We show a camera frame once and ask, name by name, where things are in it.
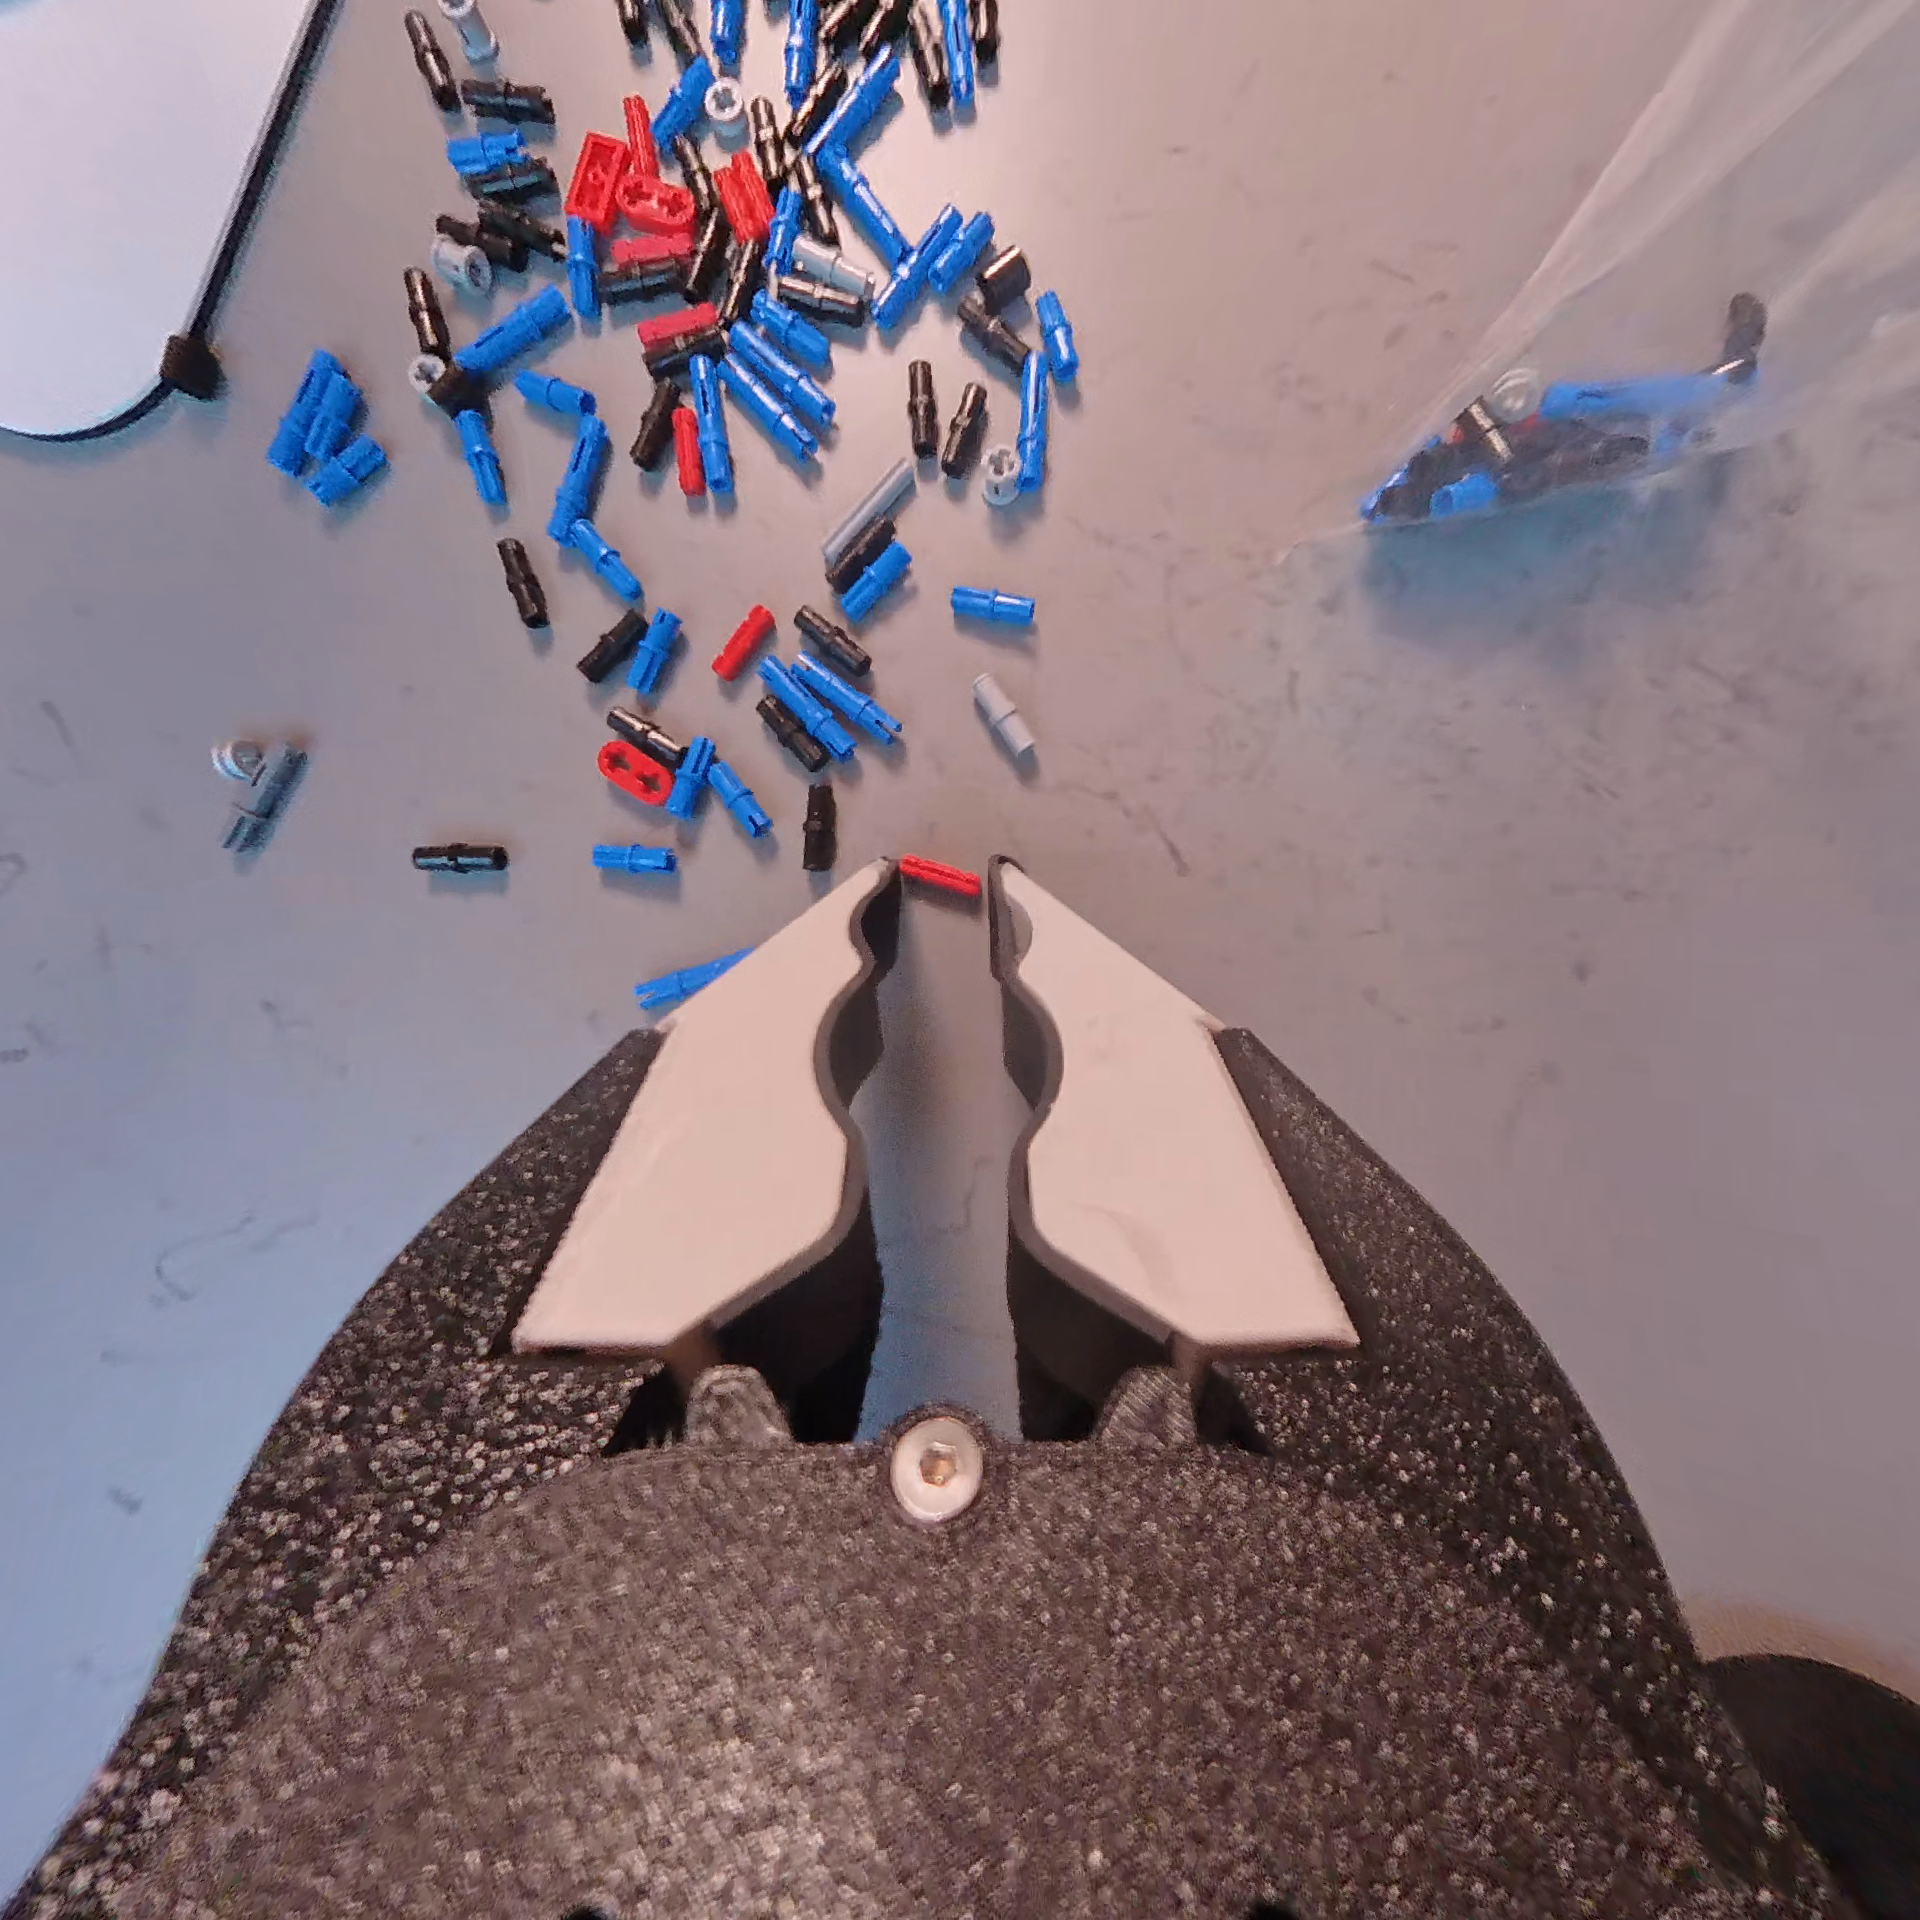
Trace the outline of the clear plastic bag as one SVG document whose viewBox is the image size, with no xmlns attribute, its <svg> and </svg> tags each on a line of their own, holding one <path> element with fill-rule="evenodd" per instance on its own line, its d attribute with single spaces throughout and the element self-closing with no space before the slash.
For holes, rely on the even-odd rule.
<svg viewBox="0 0 1920 1920">
<path fill-rule="evenodd" d="M 1733 456 L 1915 403 L 1917 5 L 1715 5 L 1549 253 L 1401 429 L 1354 511 L 1291 540 L 1385 548 L 1662 508 Z M 1499 374 L 1622 379 L 1717 358 L 1728 303 L 1767 303 L 1749 395 L 1678 466 L 1493 516 L 1367 529 L 1356 506 Z"/>
</svg>

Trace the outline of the grey toy connector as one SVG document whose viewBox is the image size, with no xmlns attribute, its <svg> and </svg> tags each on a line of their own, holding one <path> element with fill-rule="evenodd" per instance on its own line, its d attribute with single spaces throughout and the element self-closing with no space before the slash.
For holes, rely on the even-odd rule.
<svg viewBox="0 0 1920 1920">
<path fill-rule="evenodd" d="M 253 856 L 274 838 L 287 801 L 308 769 L 308 748 L 300 740 L 232 737 L 219 740 L 208 759 L 232 787 L 221 848 Z"/>
</svg>

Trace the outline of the small cluster of toy pins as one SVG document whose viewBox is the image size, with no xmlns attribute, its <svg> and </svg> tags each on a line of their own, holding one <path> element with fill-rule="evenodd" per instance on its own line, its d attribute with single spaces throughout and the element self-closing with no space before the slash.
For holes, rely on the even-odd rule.
<svg viewBox="0 0 1920 1920">
<path fill-rule="evenodd" d="M 1622 379 L 1499 374 L 1356 506 L 1367 529 L 1493 516 L 1636 482 L 1707 450 L 1757 382 L 1767 303 L 1738 292 L 1709 366 Z"/>
</svg>

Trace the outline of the large pile of toy pins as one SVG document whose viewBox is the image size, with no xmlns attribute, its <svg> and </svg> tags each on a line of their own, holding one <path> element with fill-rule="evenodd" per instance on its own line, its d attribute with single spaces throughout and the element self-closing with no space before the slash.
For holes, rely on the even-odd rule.
<svg viewBox="0 0 1920 1920">
<path fill-rule="evenodd" d="M 611 416 L 587 387 L 543 366 L 566 329 L 637 311 L 651 390 L 627 456 L 643 477 L 672 464 L 687 500 L 732 498 L 735 416 L 811 477 L 838 432 L 822 377 L 840 334 L 890 342 L 919 311 L 943 306 L 972 353 L 1019 392 L 1014 440 L 988 445 L 985 382 L 969 379 L 943 411 L 930 361 L 909 358 L 909 456 L 822 548 L 838 611 L 793 611 L 798 648 L 782 658 L 782 616 L 751 606 L 711 658 L 711 674 L 740 687 L 777 751 L 809 777 L 801 864 L 822 880 L 838 861 L 832 774 L 851 769 L 864 740 L 901 745 L 901 722 L 874 701 L 872 656 L 851 629 L 909 579 L 903 503 L 924 477 L 951 487 L 977 477 L 990 508 L 1038 498 L 1051 400 L 1082 366 L 1061 295 L 1035 287 L 1027 253 L 1003 245 L 990 211 L 946 203 L 911 234 L 861 166 L 861 145 L 890 113 L 906 66 L 935 124 L 972 116 L 980 79 L 1001 61 L 1001 8 L 774 5 L 785 18 L 780 97 L 740 82 L 745 5 L 708 5 L 706 26 L 695 5 L 614 13 L 635 53 L 661 29 L 669 90 L 658 103 L 624 95 L 622 132 L 585 132 L 569 174 L 545 147 L 558 132 L 556 97 L 498 71 L 498 34 L 482 5 L 411 8 L 400 18 L 429 103 L 448 124 L 471 119 L 445 142 L 469 208 L 440 216 L 429 266 L 403 274 L 416 334 L 408 385 L 453 427 L 495 519 L 508 514 L 495 395 L 511 390 L 569 424 L 543 532 L 619 600 L 619 619 L 577 661 L 590 687 L 622 682 L 637 698 L 606 708 L 598 774 L 614 790 L 682 827 L 711 806 L 753 843 L 777 832 L 711 735 L 680 740 L 651 714 L 677 669 L 685 619 L 648 603 L 598 524 Z"/>
</svg>

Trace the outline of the grey desk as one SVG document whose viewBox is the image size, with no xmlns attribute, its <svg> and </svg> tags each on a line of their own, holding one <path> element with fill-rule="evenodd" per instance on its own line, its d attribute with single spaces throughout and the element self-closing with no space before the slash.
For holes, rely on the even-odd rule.
<svg viewBox="0 0 1920 1920">
<path fill-rule="evenodd" d="M 1709 5 L 1003 5 L 946 137 L 1075 324 L 1035 514 L 911 500 L 903 719 L 840 851 L 1017 853 L 1254 1027 L 1499 1272 L 1715 1643 L 1915 1686 L 1915 403 L 1586 529 L 1280 550 L 1354 511 Z M 498 450 L 527 635 L 398 277 L 450 200 L 400 5 L 345 5 L 224 303 L 229 390 L 5 445 L 5 1886 L 113 1746 L 208 1528 L 345 1309 L 635 1025 L 806 901 L 798 772 L 706 656 L 903 440 L 838 345 L 819 485 L 732 429 L 719 516 L 616 466 L 682 611 L 666 724 L 777 819 L 674 890 L 593 772 L 611 622 Z M 219 740 L 300 740 L 221 848 Z M 421 845 L 500 845 L 432 877 Z"/>
</svg>

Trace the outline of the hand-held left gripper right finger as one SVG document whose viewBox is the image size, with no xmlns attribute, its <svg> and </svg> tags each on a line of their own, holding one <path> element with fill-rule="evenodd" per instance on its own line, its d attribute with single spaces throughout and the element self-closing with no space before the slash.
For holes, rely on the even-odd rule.
<svg viewBox="0 0 1920 1920">
<path fill-rule="evenodd" d="M 1017 861 L 990 867 L 990 924 L 1006 1019 L 1038 1035 L 1009 1212 L 1032 1259 L 1183 1356 L 1354 1351 L 1225 1025 Z"/>
</svg>

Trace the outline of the white desk lamp stand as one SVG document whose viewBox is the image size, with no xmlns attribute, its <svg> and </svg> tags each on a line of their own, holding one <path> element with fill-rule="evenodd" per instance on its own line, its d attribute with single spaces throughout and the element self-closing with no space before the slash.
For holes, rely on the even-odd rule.
<svg viewBox="0 0 1920 1920">
<path fill-rule="evenodd" d="M 324 32 L 313 3 L 3 5 L 3 429 L 116 429 L 200 337 Z"/>
</svg>

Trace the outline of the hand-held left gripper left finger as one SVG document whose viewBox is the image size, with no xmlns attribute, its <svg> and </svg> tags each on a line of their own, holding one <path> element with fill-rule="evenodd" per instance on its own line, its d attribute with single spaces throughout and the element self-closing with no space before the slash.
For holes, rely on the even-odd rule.
<svg viewBox="0 0 1920 1920">
<path fill-rule="evenodd" d="M 901 872 L 877 859 L 690 996 L 511 1333 L 521 1356 L 664 1359 L 816 1314 L 790 1370 L 859 1327 L 880 1269 L 851 1098 L 874 1069 Z"/>
</svg>

